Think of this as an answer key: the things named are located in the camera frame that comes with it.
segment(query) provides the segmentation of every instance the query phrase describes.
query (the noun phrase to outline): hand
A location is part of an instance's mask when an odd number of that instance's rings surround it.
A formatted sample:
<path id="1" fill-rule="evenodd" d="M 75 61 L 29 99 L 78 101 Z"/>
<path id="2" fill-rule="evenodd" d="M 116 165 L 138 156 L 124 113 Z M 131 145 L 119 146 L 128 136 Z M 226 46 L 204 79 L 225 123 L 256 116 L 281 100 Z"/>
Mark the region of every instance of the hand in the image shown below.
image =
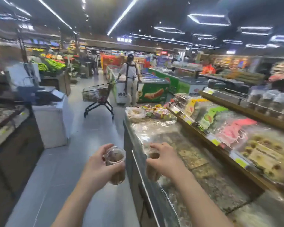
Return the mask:
<path id="1" fill-rule="evenodd" d="M 152 143 L 150 147 L 157 149 L 160 157 L 158 159 L 148 158 L 146 162 L 162 175 L 174 181 L 184 171 L 187 171 L 177 152 L 169 144 Z"/>
<path id="2" fill-rule="evenodd" d="M 114 145 L 106 144 L 101 146 L 85 164 L 84 170 L 77 183 L 77 187 L 82 189 L 82 192 L 87 192 L 91 196 L 93 196 L 94 193 L 96 193 L 106 185 L 113 174 L 124 170 L 125 162 L 110 166 L 105 165 L 105 162 L 103 161 L 103 155 L 112 146 Z"/>

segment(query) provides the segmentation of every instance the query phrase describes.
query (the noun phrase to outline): apron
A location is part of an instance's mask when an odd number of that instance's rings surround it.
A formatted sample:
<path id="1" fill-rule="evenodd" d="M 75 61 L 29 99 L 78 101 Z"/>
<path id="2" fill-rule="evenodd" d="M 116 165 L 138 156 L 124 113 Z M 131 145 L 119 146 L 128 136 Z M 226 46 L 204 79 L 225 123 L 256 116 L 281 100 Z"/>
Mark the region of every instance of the apron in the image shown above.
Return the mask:
<path id="1" fill-rule="evenodd" d="M 138 78 L 138 70 L 137 70 L 137 64 L 135 63 L 135 64 L 129 64 L 129 63 L 127 63 L 127 68 L 126 68 L 126 80 L 125 80 L 125 93 L 127 94 L 127 80 L 128 80 L 128 68 L 129 67 L 135 67 L 136 68 L 136 75 L 137 75 L 137 77 L 136 78 Z"/>

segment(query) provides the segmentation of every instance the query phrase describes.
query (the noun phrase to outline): floor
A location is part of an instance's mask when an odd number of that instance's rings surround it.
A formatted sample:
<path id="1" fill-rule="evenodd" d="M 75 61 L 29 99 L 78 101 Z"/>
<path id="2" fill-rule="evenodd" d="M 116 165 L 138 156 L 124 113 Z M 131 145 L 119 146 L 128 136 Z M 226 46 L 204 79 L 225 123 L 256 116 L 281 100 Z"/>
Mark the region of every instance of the floor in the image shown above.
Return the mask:
<path id="1" fill-rule="evenodd" d="M 84 87 L 107 83 L 102 71 L 92 79 L 78 80 L 71 87 L 68 99 L 74 113 L 69 145 L 43 152 L 6 227 L 49 227 L 74 189 L 89 156 L 106 143 L 123 147 L 124 106 L 116 105 L 112 94 L 109 101 L 114 107 L 114 121 L 104 106 L 83 117 L 89 103 L 82 101 L 81 91 Z M 139 226 L 127 178 L 118 186 L 108 183 L 95 194 L 83 226 Z"/>

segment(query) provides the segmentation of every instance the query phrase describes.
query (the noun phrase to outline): person's left hand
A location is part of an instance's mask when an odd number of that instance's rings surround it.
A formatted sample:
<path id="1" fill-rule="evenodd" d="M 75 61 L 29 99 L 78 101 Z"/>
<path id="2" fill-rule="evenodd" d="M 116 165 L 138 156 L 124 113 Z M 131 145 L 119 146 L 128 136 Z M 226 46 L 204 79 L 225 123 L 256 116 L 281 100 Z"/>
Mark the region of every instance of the person's left hand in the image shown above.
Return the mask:
<path id="1" fill-rule="evenodd" d="M 112 146 L 114 145 L 106 144 L 101 146 L 85 164 L 84 170 L 77 183 L 77 187 L 83 190 L 82 192 L 87 192 L 92 196 L 106 185 L 113 174 L 124 170 L 125 162 L 120 162 L 110 166 L 105 165 L 103 155 Z"/>

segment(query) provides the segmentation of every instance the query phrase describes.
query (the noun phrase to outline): shopping cart frame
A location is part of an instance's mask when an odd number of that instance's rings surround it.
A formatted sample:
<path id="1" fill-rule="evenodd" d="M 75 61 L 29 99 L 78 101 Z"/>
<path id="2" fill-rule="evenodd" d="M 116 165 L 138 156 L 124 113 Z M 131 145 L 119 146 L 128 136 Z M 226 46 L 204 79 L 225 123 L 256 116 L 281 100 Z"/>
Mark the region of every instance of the shopping cart frame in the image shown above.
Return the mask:
<path id="1" fill-rule="evenodd" d="M 112 84 L 111 82 L 110 82 L 110 83 L 106 83 L 106 84 L 108 84 L 108 87 L 107 87 L 108 93 L 107 93 L 107 96 L 106 96 L 105 100 L 93 102 L 91 105 L 89 105 L 87 108 L 85 108 L 85 111 L 84 111 L 84 118 L 86 118 L 86 116 L 88 115 L 88 112 L 89 112 L 89 111 L 91 111 L 91 110 L 93 110 L 93 109 L 95 109 L 95 108 L 97 108 L 97 107 L 99 107 L 99 106 L 101 106 L 101 105 L 104 105 L 104 106 L 106 106 L 106 108 L 110 111 L 110 113 L 111 113 L 112 116 L 113 116 L 113 120 L 114 120 L 114 112 L 113 112 L 114 108 L 113 108 L 113 106 L 108 102 L 108 97 L 109 97 L 109 95 L 110 95 L 110 91 L 112 90 L 114 84 Z M 106 84 L 99 84 L 99 85 L 95 85 L 95 86 L 91 86 L 91 87 L 98 87 L 98 86 L 102 86 L 102 85 L 106 85 Z"/>

